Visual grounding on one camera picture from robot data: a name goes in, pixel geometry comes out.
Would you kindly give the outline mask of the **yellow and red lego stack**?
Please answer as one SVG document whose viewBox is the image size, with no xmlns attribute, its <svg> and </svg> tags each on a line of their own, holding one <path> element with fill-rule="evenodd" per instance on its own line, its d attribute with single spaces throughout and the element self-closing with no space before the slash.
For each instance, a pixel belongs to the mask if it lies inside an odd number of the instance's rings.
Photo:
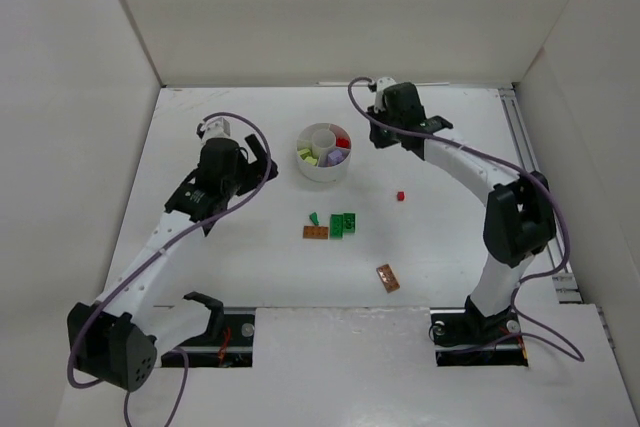
<svg viewBox="0 0 640 427">
<path fill-rule="evenodd" d="M 302 159 L 305 159 L 306 157 L 309 157 L 312 155 L 312 151 L 310 148 L 300 149 L 297 151 L 297 153 Z"/>
</svg>

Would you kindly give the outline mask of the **red sloped lego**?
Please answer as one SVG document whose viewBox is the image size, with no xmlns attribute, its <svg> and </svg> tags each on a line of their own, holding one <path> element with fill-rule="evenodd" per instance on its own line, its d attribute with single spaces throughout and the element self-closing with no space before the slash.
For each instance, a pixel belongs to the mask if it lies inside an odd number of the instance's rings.
<svg viewBox="0 0 640 427">
<path fill-rule="evenodd" d="M 348 138 L 338 137 L 336 139 L 336 146 L 338 148 L 350 149 L 351 148 L 351 142 L 350 142 L 350 140 Z"/>
</svg>

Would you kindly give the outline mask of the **purple lego brick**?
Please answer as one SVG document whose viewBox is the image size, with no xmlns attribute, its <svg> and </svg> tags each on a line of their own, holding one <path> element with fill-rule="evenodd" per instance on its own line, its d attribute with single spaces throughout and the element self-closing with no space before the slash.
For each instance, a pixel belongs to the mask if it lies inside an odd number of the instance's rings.
<svg viewBox="0 0 640 427">
<path fill-rule="evenodd" d="M 344 162 L 349 156 L 349 151 L 344 149 L 334 149 L 326 156 L 326 166 L 333 167 Z"/>
</svg>

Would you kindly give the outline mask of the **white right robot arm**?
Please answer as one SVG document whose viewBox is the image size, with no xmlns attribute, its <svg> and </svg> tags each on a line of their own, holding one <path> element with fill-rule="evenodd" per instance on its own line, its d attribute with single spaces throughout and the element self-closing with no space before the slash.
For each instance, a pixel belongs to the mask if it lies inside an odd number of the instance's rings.
<svg viewBox="0 0 640 427">
<path fill-rule="evenodd" d="M 534 257 L 556 236 L 547 179 L 537 171 L 483 153 L 454 125 L 425 113 L 417 87 L 390 77 L 368 81 L 375 100 L 365 114 L 378 149 L 399 145 L 466 187 L 484 206 L 487 260 L 464 309 L 438 318 L 449 344 L 479 341 L 509 321 L 512 298 Z"/>
</svg>

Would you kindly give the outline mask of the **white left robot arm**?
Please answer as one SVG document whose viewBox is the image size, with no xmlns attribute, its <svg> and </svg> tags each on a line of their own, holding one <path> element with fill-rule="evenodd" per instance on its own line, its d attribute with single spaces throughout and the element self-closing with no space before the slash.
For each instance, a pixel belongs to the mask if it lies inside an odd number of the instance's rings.
<svg viewBox="0 0 640 427">
<path fill-rule="evenodd" d="M 77 303 L 67 316 L 70 353 L 67 380 L 92 376 L 127 392 L 138 390 L 157 361 L 192 338 L 216 339 L 225 328 L 224 305 L 191 291 L 177 306 L 158 313 L 158 297 L 186 268 L 176 255 L 190 240 L 208 236 L 223 217 L 247 203 L 277 175 L 265 136 L 240 146 L 226 135 L 204 140 L 198 164 L 179 184 L 147 244 L 132 264 L 91 304 Z"/>
</svg>

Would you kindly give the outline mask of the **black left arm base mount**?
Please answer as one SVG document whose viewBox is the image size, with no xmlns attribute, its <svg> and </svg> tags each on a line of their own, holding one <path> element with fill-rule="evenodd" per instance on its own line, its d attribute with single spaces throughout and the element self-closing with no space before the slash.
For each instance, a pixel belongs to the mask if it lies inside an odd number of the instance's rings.
<svg viewBox="0 0 640 427">
<path fill-rule="evenodd" d="M 249 307 L 225 307 L 218 299 L 190 292 L 183 299 L 189 307 L 205 309 L 206 327 L 197 336 L 185 339 L 177 347 L 158 357 L 157 365 L 179 368 L 184 362 L 178 349 L 186 354 L 192 368 L 250 368 L 253 363 L 256 310 Z"/>
</svg>

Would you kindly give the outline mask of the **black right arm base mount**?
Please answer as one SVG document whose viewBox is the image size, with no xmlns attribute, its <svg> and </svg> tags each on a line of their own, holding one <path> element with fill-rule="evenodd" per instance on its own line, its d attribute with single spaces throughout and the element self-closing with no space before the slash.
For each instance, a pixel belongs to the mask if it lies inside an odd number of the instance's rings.
<svg viewBox="0 0 640 427">
<path fill-rule="evenodd" d="M 438 367 L 528 366 L 517 315 L 483 317 L 473 306 L 432 308 L 428 335 Z"/>
</svg>

